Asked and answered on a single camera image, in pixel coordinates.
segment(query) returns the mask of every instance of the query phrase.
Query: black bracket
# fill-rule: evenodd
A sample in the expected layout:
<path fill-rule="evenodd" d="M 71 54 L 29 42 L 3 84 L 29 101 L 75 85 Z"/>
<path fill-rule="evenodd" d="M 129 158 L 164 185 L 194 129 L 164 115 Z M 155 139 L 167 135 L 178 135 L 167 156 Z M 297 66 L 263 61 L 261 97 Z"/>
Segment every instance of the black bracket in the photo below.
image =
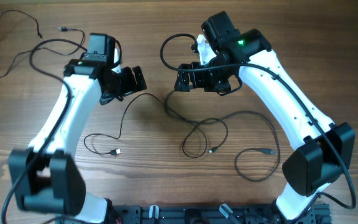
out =
<path fill-rule="evenodd" d="M 101 105 L 113 99 L 122 101 L 124 96 L 147 89 L 139 66 L 122 68 L 119 73 L 112 71 L 115 44 L 116 40 L 106 34 L 91 34 L 87 53 L 80 59 L 70 60 L 63 72 L 66 77 L 76 74 L 97 78 L 102 89 Z"/>
<path fill-rule="evenodd" d="M 200 68 L 199 62 L 192 62 L 191 64 L 181 64 L 179 68 L 182 69 L 197 69 Z M 216 71 L 210 70 L 205 72 L 178 72 L 177 81 L 175 82 L 176 91 L 187 91 L 195 88 L 204 88 L 205 92 L 225 93 L 231 91 L 228 78 L 217 79 Z"/>

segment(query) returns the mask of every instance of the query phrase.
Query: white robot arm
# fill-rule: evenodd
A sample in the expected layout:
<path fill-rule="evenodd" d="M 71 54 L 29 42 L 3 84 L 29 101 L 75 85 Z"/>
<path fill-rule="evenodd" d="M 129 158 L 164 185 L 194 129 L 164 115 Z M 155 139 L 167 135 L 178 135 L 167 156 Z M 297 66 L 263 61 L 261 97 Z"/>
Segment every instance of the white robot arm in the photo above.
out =
<path fill-rule="evenodd" d="M 206 43 L 203 35 L 198 36 L 197 42 L 200 62 L 206 65 L 212 58 L 216 57 L 216 54 L 212 51 L 211 46 Z M 330 124 L 334 123 L 332 119 L 317 109 L 302 93 L 284 71 L 273 50 L 269 52 L 263 50 L 251 56 L 249 63 L 270 68 L 271 71 L 280 74 L 280 77 L 291 86 L 305 105 L 310 108 L 313 116 L 319 121 L 324 131 L 327 132 L 331 129 Z M 241 67 L 239 77 L 258 94 L 270 112 L 272 112 L 287 135 L 293 150 L 297 150 L 304 145 L 304 138 L 307 136 L 311 136 L 314 139 L 321 135 L 317 129 L 310 126 L 308 117 L 293 96 L 279 82 L 275 81 L 271 75 L 257 68 Z M 322 185 L 317 192 L 324 190 L 328 185 L 329 183 Z M 285 218 L 293 220 L 308 206 L 313 198 L 314 194 L 309 197 L 299 195 L 287 184 L 276 203 Z"/>
<path fill-rule="evenodd" d="M 97 102 L 101 105 L 113 99 L 146 89 L 140 67 L 121 69 L 116 40 L 106 34 L 91 34 L 84 60 L 73 59 L 64 69 L 63 81 L 71 90 L 71 100 L 53 138 L 43 148 L 36 166 L 26 166 L 44 145 L 67 103 L 64 85 L 58 100 L 41 131 L 31 140 L 26 151 L 13 150 L 8 165 L 12 183 L 25 172 L 15 196 L 21 210 L 57 213 L 85 223 L 116 223 L 119 217 L 111 201 L 86 192 L 78 169 L 74 165 L 76 147 L 83 128 Z M 50 177 L 38 175 L 44 168 Z"/>

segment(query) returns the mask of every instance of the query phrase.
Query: black joint housing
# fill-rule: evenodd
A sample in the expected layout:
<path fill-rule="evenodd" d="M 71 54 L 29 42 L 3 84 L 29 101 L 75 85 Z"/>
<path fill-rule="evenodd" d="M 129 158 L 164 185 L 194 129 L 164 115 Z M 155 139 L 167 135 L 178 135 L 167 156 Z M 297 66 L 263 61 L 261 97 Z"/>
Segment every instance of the black joint housing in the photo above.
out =
<path fill-rule="evenodd" d="M 13 150 L 8 158 L 12 183 L 25 171 L 35 155 L 32 150 Z M 49 167 L 50 177 L 37 174 Z M 71 155 L 56 151 L 42 155 L 36 166 L 28 170 L 15 191 L 17 206 L 21 210 L 77 215 L 85 201 L 85 182 Z"/>
<path fill-rule="evenodd" d="M 107 34 L 89 35 L 89 46 L 87 53 L 84 54 L 85 60 L 104 62 L 107 67 L 111 67 L 114 63 L 114 50 L 116 48 L 116 40 Z"/>
<path fill-rule="evenodd" d="M 197 69 L 201 68 L 199 62 L 192 62 L 191 64 L 181 64 L 181 69 Z M 231 91 L 231 86 L 228 78 L 218 77 L 215 70 L 205 72 L 178 72 L 177 80 L 174 89 L 176 91 L 187 91 L 195 88 L 204 88 L 205 92 L 219 92 L 224 93 Z"/>
<path fill-rule="evenodd" d="M 355 140 L 354 130 L 349 124 L 335 126 L 326 133 L 328 139 L 349 169 Z M 323 137 L 305 138 L 283 164 L 283 173 L 291 187 L 300 195 L 309 197 L 326 183 L 332 183 L 343 173 L 334 153 Z"/>
<path fill-rule="evenodd" d="M 201 28 L 214 52 L 220 51 L 223 45 L 241 35 L 240 31 L 234 28 L 225 11 L 211 16 L 201 25 Z"/>
<path fill-rule="evenodd" d="M 122 101 L 124 96 L 147 89 L 142 69 L 139 66 L 132 69 L 122 68 L 121 73 L 107 71 L 99 80 L 103 91 L 99 101 L 101 105 L 106 105 L 115 98 Z"/>

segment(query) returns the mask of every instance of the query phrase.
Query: wooden table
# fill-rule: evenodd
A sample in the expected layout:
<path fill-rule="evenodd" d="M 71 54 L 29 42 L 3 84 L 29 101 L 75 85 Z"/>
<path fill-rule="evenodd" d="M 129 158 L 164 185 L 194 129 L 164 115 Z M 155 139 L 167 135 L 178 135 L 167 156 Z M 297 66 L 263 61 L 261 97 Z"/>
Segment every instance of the wooden table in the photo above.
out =
<path fill-rule="evenodd" d="M 0 6 L 35 16 L 44 39 L 67 38 L 80 41 L 75 32 L 61 33 L 67 26 L 90 32 L 107 33 L 121 42 L 123 66 L 140 65 L 148 89 L 163 98 L 173 89 L 176 73 L 165 68 L 159 58 L 162 42 L 177 33 L 201 33 L 200 25 L 213 14 L 225 10 L 234 25 L 245 32 L 262 31 L 288 74 L 310 100 L 337 123 L 349 122 L 356 131 L 356 145 L 350 173 L 358 199 L 358 1 L 161 1 L 94 4 L 27 4 Z M 16 53 L 32 49 L 40 39 L 32 20 L 20 14 L 7 14 L 1 22 L 0 75 Z M 169 63 L 179 65 L 196 60 L 189 39 L 178 39 L 165 49 Z M 67 44 L 50 47 L 68 52 Z M 36 64 L 61 75 L 72 57 L 39 52 Z M 32 70 L 27 59 L 0 79 L 0 210 L 11 187 L 7 157 L 13 148 L 25 149 L 47 119 L 61 84 Z M 123 102 L 97 106 L 83 137 L 99 132 L 117 135 L 124 108 L 137 94 Z M 273 118 L 259 97 L 248 87 L 220 97 L 203 90 L 176 93 L 171 105 L 188 118 L 221 117 L 237 110 L 255 110 Z M 270 203 L 281 194 L 286 183 L 281 165 L 271 178 L 261 183 L 246 181 L 234 170 L 236 154 L 247 147 L 274 148 L 269 127 L 253 116 L 238 116 L 227 121 L 229 138 L 216 153 L 189 159 L 180 143 L 190 127 L 165 115 L 162 107 L 145 96 L 129 109 L 121 141 L 96 138 L 100 151 L 122 149 L 118 157 L 98 156 L 87 151 L 81 140 L 76 164 L 87 190 L 110 198 L 115 205 L 233 205 Z M 282 146 L 282 162 L 292 153 L 288 140 L 274 119 Z M 211 145 L 224 136 L 224 127 L 205 127 Z M 203 147 L 201 136 L 189 142 L 189 150 Z M 251 153 L 243 156 L 241 167 L 256 177 L 269 172 L 274 157 Z M 349 191 L 344 177 L 327 192 L 347 203 Z M 345 210 L 329 200 L 334 223 L 358 223 L 355 210 Z M 9 223 L 39 223 L 44 215 L 17 210 L 11 203 Z"/>

